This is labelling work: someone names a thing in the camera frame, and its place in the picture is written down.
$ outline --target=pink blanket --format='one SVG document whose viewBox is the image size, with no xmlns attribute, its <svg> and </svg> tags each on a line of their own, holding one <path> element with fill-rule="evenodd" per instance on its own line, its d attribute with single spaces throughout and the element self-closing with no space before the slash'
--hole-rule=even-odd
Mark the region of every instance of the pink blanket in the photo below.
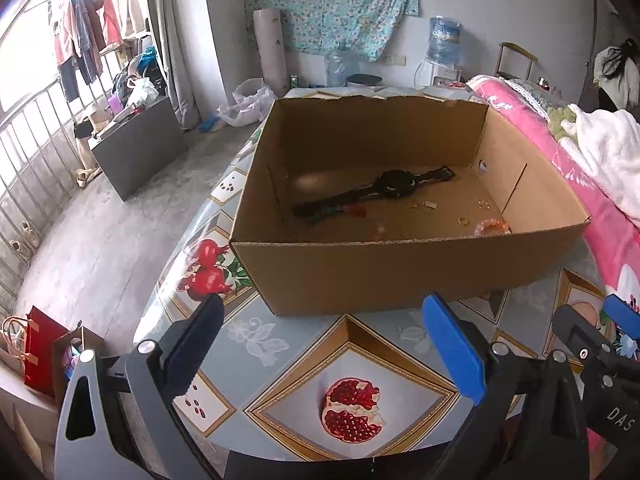
<svg viewBox="0 0 640 480">
<path fill-rule="evenodd" d="M 546 121 L 499 79 L 478 76 L 469 86 L 519 129 L 565 177 L 591 214 L 584 239 L 593 253 L 607 294 L 616 294 L 638 311 L 640 232 L 549 133 Z"/>
</svg>

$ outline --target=black watch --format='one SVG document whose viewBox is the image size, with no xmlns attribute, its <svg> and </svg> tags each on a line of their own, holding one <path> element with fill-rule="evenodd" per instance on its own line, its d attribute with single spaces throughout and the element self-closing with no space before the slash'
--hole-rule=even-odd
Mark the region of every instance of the black watch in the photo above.
<svg viewBox="0 0 640 480">
<path fill-rule="evenodd" d="M 324 210 L 333 210 L 359 202 L 377 198 L 400 198 L 411 195 L 418 186 L 434 182 L 446 182 L 456 174 L 448 166 L 426 173 L 413 174 L 411 171 L 391 170 L 381 173 L 370 186 L 359 187 L 328 198 L 305 202 L 293 207 L 293 214 L 299 218 L 309 218 Z"/>
</svg>

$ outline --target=blue gripper pad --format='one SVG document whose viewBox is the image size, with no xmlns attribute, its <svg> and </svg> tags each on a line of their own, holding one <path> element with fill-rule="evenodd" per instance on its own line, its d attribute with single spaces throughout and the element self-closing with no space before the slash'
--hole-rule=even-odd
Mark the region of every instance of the blue gripper pad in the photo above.
<svg viewBox="0 0 640 480">
<path fill-rule="evenodd" d="M 640 339 L 640 315 L 615 294 L 604 300 L 604 313 L 631 339 Z"/>
<path fill-rule="evenodd" d="M 484 362 L 460 329 L 455 315 L 432 294 L 422 302 L 422 319 L 458 391 L 477 406 L 486 391 Z"/>
</svg>

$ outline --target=chair backrest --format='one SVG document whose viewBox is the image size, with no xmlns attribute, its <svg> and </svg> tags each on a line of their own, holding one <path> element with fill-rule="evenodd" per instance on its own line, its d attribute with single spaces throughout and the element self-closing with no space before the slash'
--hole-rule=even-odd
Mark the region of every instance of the chair backrest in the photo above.
<svg viewBox="0 0 640 480">
<path fill-rule="evenodd" d="M 508 48 L 509 50 L 513 50 L 514 52 L 517 52 L 521 56 L 524 56 L 527 59 L 529 59 L 529 67 L 527 68 L 527 75 L 524 78 L 524 79 L 529 79 L 529 76 L 531 75 L 531 68 L 533 67 L 533 62 L 535 61 L 537 63 L 538 58 L 534 56 L 532 53 L 528 52 L 527 50 L 524 50 L 521 46 L 516 45 L 515 43 L 509 43 L 508 41 L 503 41 L 500 44 L 500 54 L 498 54 L 498 63 L 496 63 L 495 65 L 495 75 L 503 77 L 505 79 L 517 78 L 517 76 L 514 76 L 513 74 L 500 71 L 500 63 L 502 62 L 502 52 L 504 51 L 505 48 Z"/>
</svg>

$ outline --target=wall socket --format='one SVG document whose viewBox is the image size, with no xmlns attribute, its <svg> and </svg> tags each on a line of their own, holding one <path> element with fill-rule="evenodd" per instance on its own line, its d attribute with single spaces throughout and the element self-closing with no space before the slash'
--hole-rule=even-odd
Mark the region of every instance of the wall socket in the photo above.
<svg viewBox="0 0 640 480">
<path fill-rule="evenodd" d="M 383 54 L 380 62 L 386 65 L 406 66 L 406 56 L 395 56 L 394 54 Z"/>
</svg>

